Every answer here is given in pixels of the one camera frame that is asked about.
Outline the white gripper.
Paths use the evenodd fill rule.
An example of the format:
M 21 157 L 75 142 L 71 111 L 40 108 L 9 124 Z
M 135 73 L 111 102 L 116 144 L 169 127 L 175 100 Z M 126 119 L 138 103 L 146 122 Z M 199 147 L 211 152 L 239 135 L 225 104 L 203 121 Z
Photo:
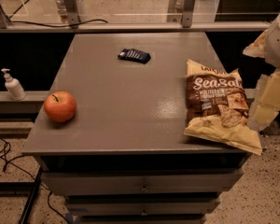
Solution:
M 245 56 L 264 58 L 275 67 L 269 76 L 261 75 L 255 88 L 247 126 L 255 131 L 267 128 L 280 111 L 280 14 L 257 39 L 243 50 Z

